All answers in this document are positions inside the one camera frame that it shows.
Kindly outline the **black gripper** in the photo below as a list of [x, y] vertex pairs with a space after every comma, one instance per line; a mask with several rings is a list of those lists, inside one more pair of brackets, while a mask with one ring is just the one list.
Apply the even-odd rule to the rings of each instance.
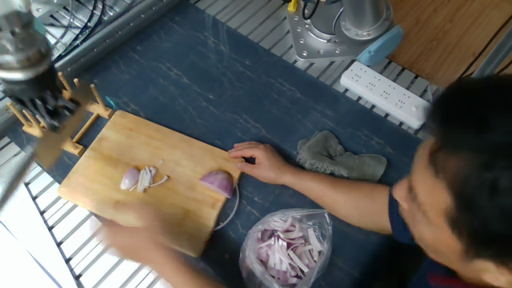
[[51, 66], [27, 80], [3, 80], [6, 95], [14, 102], [39, 116], [50, 129], [60, 129], [75, 116], [80, 103], [60, 94], [58, 72]]

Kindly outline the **person left hand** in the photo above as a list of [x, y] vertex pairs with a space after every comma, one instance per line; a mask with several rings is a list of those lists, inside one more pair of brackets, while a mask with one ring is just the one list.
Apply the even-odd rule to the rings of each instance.
[[114, 220], [100, 218], [100, 235], [120, 256], [155, 268], [174, 256], [167, 241], [168, 234], [158, 214], [140, 202], [119, 203], [120, 214], [134, 216], [135, 226], [124, 226]]

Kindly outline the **person right hand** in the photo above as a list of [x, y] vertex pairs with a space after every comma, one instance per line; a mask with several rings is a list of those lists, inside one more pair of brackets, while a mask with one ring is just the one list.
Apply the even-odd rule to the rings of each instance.
[[242, 142], [235, 144], [228, 154], [231, 158], [252, 158], [254, 162], [240, 162], [237, 167], [241, 172], [269, 184], [285, 185], [297, 170], [268, 144]]

